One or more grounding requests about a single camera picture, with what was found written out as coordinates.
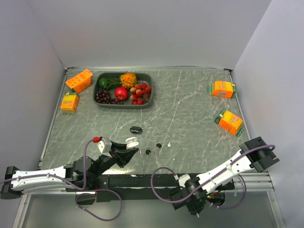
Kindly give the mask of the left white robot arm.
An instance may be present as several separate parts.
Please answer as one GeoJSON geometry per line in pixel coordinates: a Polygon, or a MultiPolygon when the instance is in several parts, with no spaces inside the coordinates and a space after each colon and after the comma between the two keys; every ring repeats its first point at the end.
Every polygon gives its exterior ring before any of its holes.
{"type": "Polygon", "coordinates": [[[1,182],[0,198],[18,199],[24,194],[51,189],[93,190],[103,173],[114,165],[125,167],[139,151],[139,142],[135,137],[126,139],[125,143],[116,143],[106,137],[94,137],[89,143],[95,143],[101,153],[97,160],[87,155],[88,145],[85,145],[80,159],[57,168],[22,171],[9,166],[5,179],[1,182]]]}

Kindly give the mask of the white earbud charging case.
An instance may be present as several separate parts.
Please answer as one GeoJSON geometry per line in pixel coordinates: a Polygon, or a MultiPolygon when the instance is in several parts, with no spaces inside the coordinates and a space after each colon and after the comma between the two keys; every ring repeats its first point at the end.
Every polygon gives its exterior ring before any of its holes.
{"type": "Polygon", "coordinates": [[[137,147],[139,145],[139,142],[137,140],[137,137],[130,137],[125,140],[125,144],[126,144],[126,148],[130,149],[137,147]]]}

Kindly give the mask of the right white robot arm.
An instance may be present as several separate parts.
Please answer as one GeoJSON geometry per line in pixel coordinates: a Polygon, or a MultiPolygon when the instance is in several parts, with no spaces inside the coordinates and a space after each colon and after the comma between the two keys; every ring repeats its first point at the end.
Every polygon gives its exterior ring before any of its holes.
{"type": "Polygon", "coordinates": [[[241,144],[229,160],[218,167],[195,176],[188,174],[177,178],[178,187],[169,193],[175,210],[185,206],[192,215],[199,215],[205,204],[219,208],[224,204],[224,190],[234,187],[233,179],[246,171],[263,172],[280,160],[261,137],[241,144]]]}

